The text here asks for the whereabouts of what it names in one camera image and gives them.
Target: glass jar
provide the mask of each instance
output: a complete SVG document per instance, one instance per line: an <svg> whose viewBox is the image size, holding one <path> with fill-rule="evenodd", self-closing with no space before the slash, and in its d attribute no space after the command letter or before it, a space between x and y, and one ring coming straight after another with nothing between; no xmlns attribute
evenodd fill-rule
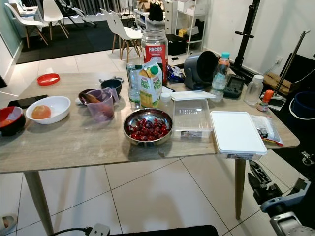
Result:
<svg viewBox="0 0 315 236"><path fill-rule="evenodd" d="M165 30L159 28L145 29L141 39L144 62L156 59L163 71L163 84L167 84L168 41Z"/></svg>

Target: red lid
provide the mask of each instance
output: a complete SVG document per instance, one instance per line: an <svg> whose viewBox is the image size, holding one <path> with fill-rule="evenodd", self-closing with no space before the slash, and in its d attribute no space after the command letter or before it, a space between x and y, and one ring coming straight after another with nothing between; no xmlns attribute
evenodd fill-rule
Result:
<svg viewBox="0 0 315 236"><path fill-rule="evenodd" d="M38 84L42 86L52 85L54 83L57 83L59 80L60 76L56 73L42 75L37 78Z"/></svg>
<svg viewBox="0 0 315 236"><path fill-rule="evenodd" d="M272 98L272 95L274 95L274 92L272 90L267 90L264 97L262 98L262 102L268 103Z"/></svg>

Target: black rug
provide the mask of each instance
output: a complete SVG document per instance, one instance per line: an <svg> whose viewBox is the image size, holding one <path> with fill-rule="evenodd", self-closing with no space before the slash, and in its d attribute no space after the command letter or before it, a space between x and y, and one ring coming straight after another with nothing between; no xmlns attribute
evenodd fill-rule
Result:
<svg viewBox="0 0 315 236"><path fill-rule="evenodd" d="M124 236L219 236L212 225L124 234Z"/></svg>
<svg viewBox="0 0 315 236"><path fill-rule="evenodd" d="M124 26L130 26L130 19L122 20ZM48 40L48 46L39 36L30 38L30 48L24 43L17 64L60 58L84 53L94 53L110 50L113 47L114 34L110 31L107 21L98 21L97 27L85 27L83 23L65 25L70 36L67 39L59 25L53 26L53 40L50 41L49 28L43 28L43 34Z"/></svg>

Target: plastic bottle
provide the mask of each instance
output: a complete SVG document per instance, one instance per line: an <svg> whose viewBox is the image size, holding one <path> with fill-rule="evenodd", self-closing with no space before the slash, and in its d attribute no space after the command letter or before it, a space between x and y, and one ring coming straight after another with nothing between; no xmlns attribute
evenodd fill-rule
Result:
<svg viewBox="0 0 315 236"><path fill-rule="evenodd" d="M255 75L252 81L248 84L244 102L250 106L254 106L259 101L262 89L264 88L264 77L262 75Z"/></svg>
<svg viewBox="0 0 315 236"><path fill-rule="evenodd" d="M272 98L272 95L274 92L272 90L267 90L265 92L264 97L262 98L262 101L257 105L257 109L260 110L261 112L265 112L268 110L268 103L270 99Z"/></svg>
<svg viewBox="0 0 315 236"><path fill-rule="evenodd" d="M129 72L129 101L131 104L131 109L137 110L140 109L140 96L139 96L139 87L138 87L138 76L136 72L136 67L134 64L127 65L127 71Z"/></svg>
<svg viewBox="0 0 315 236"><path fill-rule="evenodd" d="M164 111L165 113L168 113L170 117L173 116L173 101L171 99L170 93L168 92L161 93L158 108Z"/></svg>
<svg viewBox="0 0 315 236"><path fill-rule="evenodd" d="M210 93L216 96L215 98L211 99L214 102L220 102L223 98L224 88L227 82L226 76L229 74L230 68L229 57L230 53L223 52L222 57L219 59L217 68L215 70L210 91Z"/></svg>

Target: cup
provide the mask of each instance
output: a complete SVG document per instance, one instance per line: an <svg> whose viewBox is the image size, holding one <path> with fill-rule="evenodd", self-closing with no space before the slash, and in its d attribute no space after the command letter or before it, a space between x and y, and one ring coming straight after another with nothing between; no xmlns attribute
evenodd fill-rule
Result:
<svg viewBox="0 0 315 236"><path fill-rule="evenodd" d="M118 102L117 92L114 88L95 89L88 94L95 96L100 103L88 103L87 107L98 122L108 121L114 118L114 102Z"/></svg>

